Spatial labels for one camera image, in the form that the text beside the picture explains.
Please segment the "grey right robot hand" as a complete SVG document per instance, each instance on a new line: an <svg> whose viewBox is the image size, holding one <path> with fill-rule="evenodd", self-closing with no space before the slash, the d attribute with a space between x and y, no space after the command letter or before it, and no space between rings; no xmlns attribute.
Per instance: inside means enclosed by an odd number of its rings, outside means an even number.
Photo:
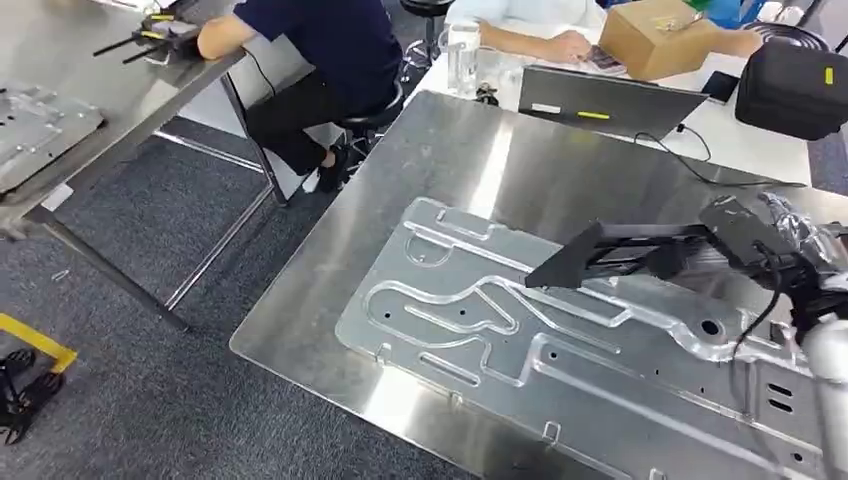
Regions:
<svg viewBox="0 0 848 480"><path fill-rule="evenodd" d="M847 291L847 228L839 222L816 224L787 198L770 192L758 197L767 205L783 238L815 269L826 291Z"/></svg>

